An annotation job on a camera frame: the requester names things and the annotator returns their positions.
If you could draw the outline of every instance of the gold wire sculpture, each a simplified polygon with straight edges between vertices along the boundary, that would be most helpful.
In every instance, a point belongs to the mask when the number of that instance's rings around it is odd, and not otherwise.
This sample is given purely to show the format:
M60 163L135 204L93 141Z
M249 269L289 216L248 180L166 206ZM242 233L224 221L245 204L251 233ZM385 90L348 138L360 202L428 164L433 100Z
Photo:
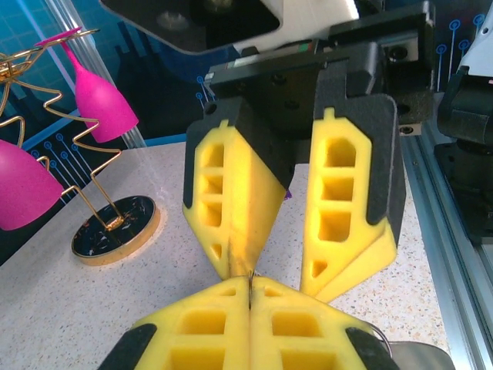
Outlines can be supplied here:
M87 206L89 209L92 211L94 214L95 218L104 226L106 230L114 230L117 227L119 227L123 221L125 220L124 216L121 214L121 212L116 208L116 205L113 203L107 192L102 188L101 184L98 182L96 179L96 175L104 170L110 163L112 163L114 160L116 160L121 154L122 151L120 149L106 149L106 148L98 148L95 146L90 146L88 144L84 144L80 142L80 139L83 138L86 135L89 135L92 131L97 129L99 127L99 121L97 119L92 119L92 118L83 118L83 117L77 117L77 116L72 116L69 114L65 114L62 112L59 112L56 109L53 109L51 107L52 104L57 103L59 100L63 98L63 92L57 89L48 89L45 87L41 86L35 86L27 82L20 81L18 78L21 77L26 71L28 71L33 64L39 59L39 57L42 55L44 51L46 51L48 48L58 45L62 42L67 42L72 39L76 39L78 37L83 37L86 35L91 35L92 33L98 32L98 29L91 29L88 31L82 31L82 32L77 32L74 33L70 36L66 37L61 37L60 39L55 39L50 42L47 42L43 46L35 47L32 49L24 50L22 52L17 52L12 55L6 55L3 53L0 53L0 85L4 86L3 90L3 96L2 96L2 102L0 103L0 117L2 117L3 112L5 111L5 107L7 106L8 102L8 94L10 93L10 87L12 84L16 83L20 86L24 86L28 89L40 91L43 93L49 93L55 95L55 97L51 98L50 100L47 100L46 102L43 103L43 107L50 113L53 113L57 116L64 117L67 119L72 119L74 121L79 121L79 122L91 122L94 123L94 126L88 128L87 130L81 132L79 135L76 135L72 141L76 146L79 146L81 148L87 149L87 150L93 150L96 152L100 153L114 153L115 156L104 162L101 166L98 166L96 169L94 169L90 176L91 180L94 182L94 184L97 186L101 194L105 197L105 199L108 201L109 205L112 207L112 209L116 212L117 217L113 220L111 220L108 223L105 223L101 217L98 215L98 212L94 208L94 206L91 204L91 202L88 200L88 198L85 196L85 194L82 192L82 190L77 187L76 185L72 185L68 189L64 190L62 193L62 197L66 195L67 193L70 193L71 191L76 191L77 193L80 194L81 198L86 202ZM18 122L20 123L20 132L19 132L19 137L18 137L18 143L17 145L19 147L22 147L22 144L24 143L24 136L25 136L25 120L22 116L14 116L12 118L9 118L3 122L0 122L0 128L5 127L11 123ZM45 161L45 168L49 170L49 158L47 156L41 156L37 159L38 162Z

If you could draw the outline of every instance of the pink wine glass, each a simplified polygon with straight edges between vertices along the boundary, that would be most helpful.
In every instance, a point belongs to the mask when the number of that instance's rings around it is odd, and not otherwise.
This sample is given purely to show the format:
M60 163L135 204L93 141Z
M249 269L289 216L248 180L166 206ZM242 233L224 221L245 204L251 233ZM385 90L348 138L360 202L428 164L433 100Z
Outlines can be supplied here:
M0 140L0 229L33 222L61 197L63 186L42 164L14 144Z
M35 46L43 46L48 42L71 36L81 28L60 33L38 42ZM75 70L75 102L80 116L95 118L99 121L99 127L91 132L94 139L98 143L105 143L135 127L139 119L120 91L104 78L82 67L65 42L60 45L67 53ZM95 123L86 122L86 125L92 127Z

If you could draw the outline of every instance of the metal frame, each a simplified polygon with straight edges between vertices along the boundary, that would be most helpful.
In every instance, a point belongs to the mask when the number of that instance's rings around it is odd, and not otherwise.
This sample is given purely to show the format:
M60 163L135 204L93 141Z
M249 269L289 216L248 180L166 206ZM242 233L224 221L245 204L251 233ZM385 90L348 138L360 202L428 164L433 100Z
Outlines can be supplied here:
M493 251L474 249L464 232L433 154L446 141L433 119L402 139L404 162L455 367L492 370Z

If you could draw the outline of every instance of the speckled countertop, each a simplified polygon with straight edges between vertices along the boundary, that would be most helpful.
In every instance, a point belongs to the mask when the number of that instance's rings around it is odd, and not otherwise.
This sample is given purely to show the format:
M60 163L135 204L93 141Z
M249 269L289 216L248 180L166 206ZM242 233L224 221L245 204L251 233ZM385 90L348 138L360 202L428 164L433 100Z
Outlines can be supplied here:
M133 322L219 282L182 215L185 145L127 150L99 176L116 200L152 197L162 211L146 246L105 267L81 264L70 250L90 211L74 198L0 267L0 368L96 369ZM293 198L280 210L257 270L298 288L307 166L297 166ZM86 194L105 205L93 185ZM333 306L370 321L390 340L448 350L411 191L396 262Z

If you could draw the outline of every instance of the black round base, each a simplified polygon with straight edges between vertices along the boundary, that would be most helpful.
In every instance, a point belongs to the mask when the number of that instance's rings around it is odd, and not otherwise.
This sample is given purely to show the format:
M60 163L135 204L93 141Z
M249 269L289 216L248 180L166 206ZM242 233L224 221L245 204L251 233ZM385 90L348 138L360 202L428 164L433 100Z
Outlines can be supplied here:
M149 197L127 197L115 202L125 220L114 230L107 230L90 217L77 231L72 241L72 252L84 264L101 266L130 255L154 234L159 225L159 210ZM98 211L108 223L116 218L110 205Z

